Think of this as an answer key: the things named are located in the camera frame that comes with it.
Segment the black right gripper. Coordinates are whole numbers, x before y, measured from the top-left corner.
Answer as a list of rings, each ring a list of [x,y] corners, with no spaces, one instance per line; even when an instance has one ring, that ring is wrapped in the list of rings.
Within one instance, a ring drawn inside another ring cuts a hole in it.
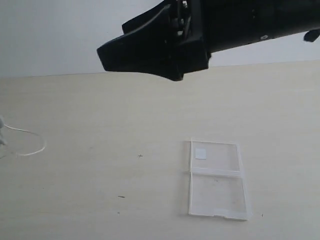
[[[206,70],[211,55],[304,32],[320,35],[318,0],[178,0],[174,44],[180,73]]]

